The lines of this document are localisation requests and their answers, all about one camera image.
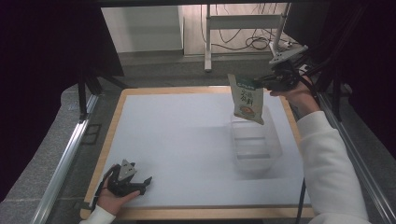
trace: hand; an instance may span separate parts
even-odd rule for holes
[[[140,194],[140,191],[138,190],[119,198],[107,189],[107,184],[108,178],[105,180],[105,184],[103,185],[97,204],[113,216],[121,210],[121,207],[125,203],[128,203]]]
[[[284,96],[289,103],[298,108],[301,117],[320,110],[311,91],[302,82],[291,91],[271,91],[270,95]]]

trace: white sleeve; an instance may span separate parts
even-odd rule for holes
[[[87,220],[82,220],[79,224],[109,224],[116,217],[108,213],[105,209],[96,205],[95,210],[91,213]]]
[[[318,214],[310,224],[369,223],[361,185],[339,132],[323,111],[303,117],[297,126],[306,189]]]

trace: person's arm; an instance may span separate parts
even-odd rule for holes
[[[302,137],[305,184],[317,214],[310,224],[369,223],[361,186],[346,146],[309,89],[299,83],[292,91],[273,91],[271,95],[285,96],[302,116],[297,126]]]
[[[109,224],[116,218],[117,213],[125,203],[128,203],[140,194],[138,190],[122,198],[116,197],[107,189],[107,182],[108,179],[105,180],[95,210],[93,210],[87,220],[82,220],[79,224]]]

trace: wooden border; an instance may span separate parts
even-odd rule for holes
[[[183,94],[183,93],[225,93],[231,92],[230,87],[174,87],[174,88],[142,88],[128,89],[121,93],[113,120],[111,120],[107,136],[102,147],[95,171],[93,172],[91,184],[88,187],[84,203],[89,203],[94,195],[97,183],[106,163],[106,158],[110,151],[111,143],[116,132],[123,105],[128,95],[147,94]],[[300,135],[297,124],[292,115],[289,103],[282,97],[282,105],[285,109],[296,143],[300,143]],[[87,219],[91,211],[81,209],[80,215]],[[234,219],[234,218],[275,218],[275,217],[296,217],[297,207],[211,207],[211,208],[122,208],[117,215],[117,219],[128,220],[172,220],[172,219]],[[311,207],[303,210],[302,217],[313,217],[314,212]]]

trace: white board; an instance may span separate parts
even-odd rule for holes
[[[280,99],[265,93],[264,104],[283,151],[265,173],[235,163],[230,93],[128,96],[104,172],[126,159],[136,163],[132,182],[153,177],[146,194],[125,205],[131,207],[298,204],[299,150]]]

